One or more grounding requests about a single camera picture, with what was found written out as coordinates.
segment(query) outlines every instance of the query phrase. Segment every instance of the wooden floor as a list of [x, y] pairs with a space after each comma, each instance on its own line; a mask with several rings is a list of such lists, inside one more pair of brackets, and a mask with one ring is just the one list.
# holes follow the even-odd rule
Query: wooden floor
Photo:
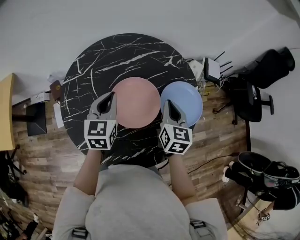
[[[246, 151], [246, 125], [242, 120], [232, 125], [233, 111], [229, 107], [214, 115], [212, 108], [221, 106], [228, 99], [218, 88], [209, 86], [203, 97], [203, 114], [193, 130], [193, 145], [184, 155], [187, 171], [190, 172], [207, 161], [232, 152]], [[57, 129], [53, 112], [53, 100], [46, 103], [47, 134], [27, 136], [26, 123], [14, 123], [14, 137], [21, 148], [17, 159], [27, 170], [20, 184], [29, 194], [29, 208], [12, 203], [8, 199], [14, 218], [25, 227], [35, 212], [40, 217], [37, 231], [53, 228], [61, 197], [67, 186], [73, 185], [85, 156], [76, 148], [64, 128]], [[23, 104], [13, 108], [13, 113], [25, 113]], [[225, 215], [232, 220], [240, 209], [235, 206], [241, 199], [243, 188], [234, 182], [224, 184], [221, 180], [223, 167], [232, 157], [218, 158], [190, 173], [199, 200], [217, 197]], [[161, 170], [164, 180], [170, 184], [168, 166]], [[7, 210], [3, 201], [0, 205]]]

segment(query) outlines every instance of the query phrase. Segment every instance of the hand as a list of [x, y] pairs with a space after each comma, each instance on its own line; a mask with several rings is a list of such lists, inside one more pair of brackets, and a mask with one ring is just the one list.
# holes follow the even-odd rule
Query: hand
[[262, 210], [258, 216], [257, 216], [257, 225], [259, 225], [263, 221], [263, 217], [266, 217], [268, 213], [266, 212], [266, 209]]
[[16, 238], [16, 240], [27, 240], [26, 234], [22, 233], [19, 237]]

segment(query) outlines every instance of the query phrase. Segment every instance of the black marble tabletop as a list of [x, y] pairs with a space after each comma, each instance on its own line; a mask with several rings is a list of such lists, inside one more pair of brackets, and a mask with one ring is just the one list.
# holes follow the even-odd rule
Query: black marble tabletop
[[[161, 94], [168, 84], [186, 81], [196, 86], [185, 59], [167, 43], [147, 35], [129, 33], [106, 37], [84, 50], [72, 63], [62, 87], [61, 114], [71, 140], [84, 154], [84, 120], [90, 105], [128, 77], [152, 82]], [[108, 165], [135, 164], [150, 167], [160, 163], [164, 151], [158, 147], [161, 113], [146, 127], [130, 129], [118, 125]]]

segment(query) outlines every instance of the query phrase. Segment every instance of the black stand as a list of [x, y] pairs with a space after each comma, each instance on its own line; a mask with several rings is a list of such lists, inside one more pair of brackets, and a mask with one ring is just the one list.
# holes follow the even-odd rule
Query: black stand
[[[214, 114], [217, 114], [219, 112], [221, 112], [224, 108], [227, 108], [229, 106], [231, 106], [233, 103], [232, 102], [229, 102], [229, 103], [226, 103], [224, 106], [222, 106], [221, 108], [217, 109], [217, 108], [213, 108], [212, 109], [212, 112]], [[238, 124], [238, 115], [236, 114], [236, 112], [234, 111], [234, 119], [232, 120], [232, 124], [233, 125], [237, 125]]]
[[26, 115], [12, 115], [12, 121], [27, 122], [28, 136], [47, 133], [45, 103], [37, 103], [26, 108]]
[[16, 170], [18, 173], [22, 174], [22, 175], [25, 175], [27, 172], [26, 170], [24, 171], [21, 171], [19, 168], [16, 167], [16, 165], [14, 165], [14, 157], [15, 157], [15, 153], [17, 152], [17, 150], [20, 148], [20, 145], [16, 145], [12, 155], [10, 156], [9, 155], [9, 152], [8, 151], [5, 151], [6, 153], [6, 161], [7, 161], [7, 165], [9, 166], [10, 170], [11, 170], [11, 173], [13, 175], [13, 178], [14, 178], [14, 182], [17, 183], [17, 181], [19, 180], [18, 177], [16, 177], [15, 175], [15, 171]]

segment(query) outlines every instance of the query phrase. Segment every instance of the shoe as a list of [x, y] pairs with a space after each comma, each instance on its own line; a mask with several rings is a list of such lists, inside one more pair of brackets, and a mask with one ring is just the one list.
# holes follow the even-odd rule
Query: shoe
[[35, 213], [33, 214], [33, 221], [35, 221], [36, 223], [39, 223], [38, 215]]
[[227, 171], [228, 168], [229, 168], [229, 166], [226, 166], [223, 168], [223, 176], [222, 176], [223, 182], [229, 182], [229, 178], [225, 177], [225, 172]]
[[46, 233], [46, 239], [52, 240], [52, 239], [53, 239], [52, 233], [51, 233], [51, 234], [47, 234], [47, 233]]
[[234, 161], [231, 161], [231, 162], [229, 163], [230, 169], [232, 169], [234, 163], [235, 163]]

